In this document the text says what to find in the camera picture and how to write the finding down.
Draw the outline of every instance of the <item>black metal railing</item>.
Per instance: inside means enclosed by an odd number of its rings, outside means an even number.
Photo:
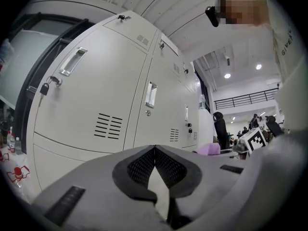
[[[250,93],[247,95],[237,96],[233,98],[226,98],[214,101],[216,109],[232,108],[247,104],[259,103],[263,101],[268,101],[274,99],[274,94],[279,90],[279,88],[274,88],[270,90],[259,91],[255,93]]]

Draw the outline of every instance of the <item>purple cloth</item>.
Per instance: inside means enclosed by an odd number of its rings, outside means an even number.
[[[219,155],[220,154],[220,145],[218,143],[207,143],[201,146],[199,149],[194,150],[200,155]]]

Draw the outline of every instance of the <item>locker handle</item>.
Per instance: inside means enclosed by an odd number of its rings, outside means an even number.
[[[145,98],[145,105],[154,108],[157,85],[150,81]]]
[[[65,76],[70,76],[81,58],[88,52],[87,49],[78,47],[75,51],[66,59],[61,68],[59,69],[59,73]]]

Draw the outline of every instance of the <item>person in black clothing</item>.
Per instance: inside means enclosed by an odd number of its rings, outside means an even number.
[[[247,129],[247,127],[244,127],[244,130],[242,131],[242,134],[246,134],[246,133],[248,133],[248,129]]]
[[[226,123],[223,119],[223,114],[221,112],[215,112],[213,114],[213,119],[215,121],[214,125],[217,133],[217,138],[220,144],[220,149],[225,150],[227,148],[228,134],[226,129]]]
[[[252,118],[251,120],[251,129],[253,128],[258,128],[259,127],[259,124],[258,124],[258,115],[257,114],[254,114],[254,118]]]

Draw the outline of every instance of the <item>black and white pattern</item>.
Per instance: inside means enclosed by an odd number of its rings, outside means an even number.
[[[265,142],[260,131],[258,131],[251,138],[249,138],[247,142],[250,146],[251,151],[265,146]]]

